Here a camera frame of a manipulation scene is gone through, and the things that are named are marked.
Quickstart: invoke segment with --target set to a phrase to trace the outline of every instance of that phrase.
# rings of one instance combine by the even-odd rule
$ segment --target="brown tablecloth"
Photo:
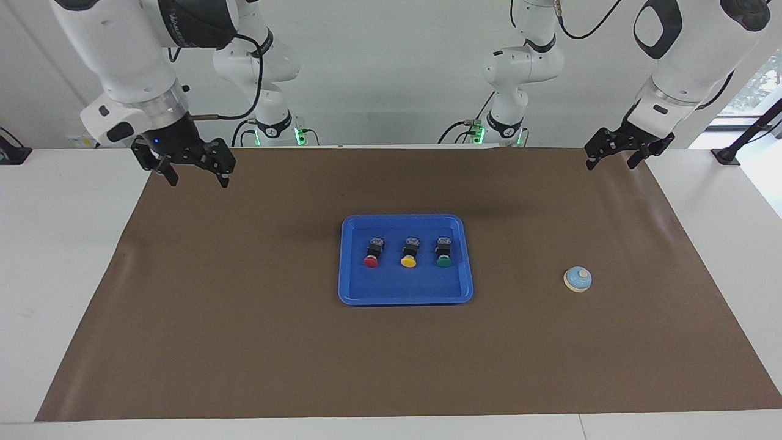
[[[149,180],[38,420],[782,407],[645,165],[235,154],[226,190],[187,167],[177,188]],[[429,212],[464,220],[474,298],[340,302],[342,220]],[[594,275],[585,294],[562,282],[573,265]]]

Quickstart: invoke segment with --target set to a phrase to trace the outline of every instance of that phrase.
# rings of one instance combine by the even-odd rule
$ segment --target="black pole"
[[[763,114],[763,116],[759,117],[751,127],[747,128],[744,134],[736,139],[736,142],[733,142],[730,144],[730,146],[721,150],[717,148],[712,150],[714,158],[716,158],[717,161],[723,165],[741,165],[739,164],[738,160],[736,160],[736,153],[738,153],[738,150],[741,150],[742,146],[747,145],[747,142],[752,140],[755,135],[765,129],[766,126],[771,121],[773,121],[774,118],[779,116],[780,113],[782,113],[782,99],[778,100],[767,112]]]
[[[0,165],[21,165],[32,150],[25,146],[13,146],[0,135]]]

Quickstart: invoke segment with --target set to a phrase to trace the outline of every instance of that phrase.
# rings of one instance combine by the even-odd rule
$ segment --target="blue plastic tray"
[[[364,265],[373,236],[386,241],[379,266]],[[409,236],[421,240],[412,269],[403,267],[402,247]],[[437,238],[449,236],[453,265],[436,264]],[[352,215],[345,219],[339,257],[339,299],[348,305],[460,304],[472,298],[472,274],[465,227],[449,214]]]

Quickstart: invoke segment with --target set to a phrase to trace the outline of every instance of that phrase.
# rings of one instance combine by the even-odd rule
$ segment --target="light blue round object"
[[[592,274],[581,266],[570,268],[565,272],[565,285],[574,292],[586,292],[592,286]]]

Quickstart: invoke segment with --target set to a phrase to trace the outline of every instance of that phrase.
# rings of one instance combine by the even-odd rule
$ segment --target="white wall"
[[[289,105],[327,144],[428,143],[459,119],[474,117],[491,92],[481,75],[486,54],[521,44],[508,1],[263,0],[277,38],[302,60],[282,84]],[[613,0],[567,0],[570,30],[590,29]],[[615,128],[655,67],[634,43],[643,0],[625,0],[592,38],[559,41],[563,75],[530,85],[531,145],[583,145],[601,126]],[[782,41],[782,2],[762,43],[725,96],[682,124],[685,147]],[[83,128],[78,113],[100,85],[77,58],[45,0],[0,0],[0,124],[36,147],[66,147]],[[174,65],[194,113],[238,113],[248,103],[212,69],[211,52],[186,49]],[[234,124],[199,123],[204,139],[229,137]]]

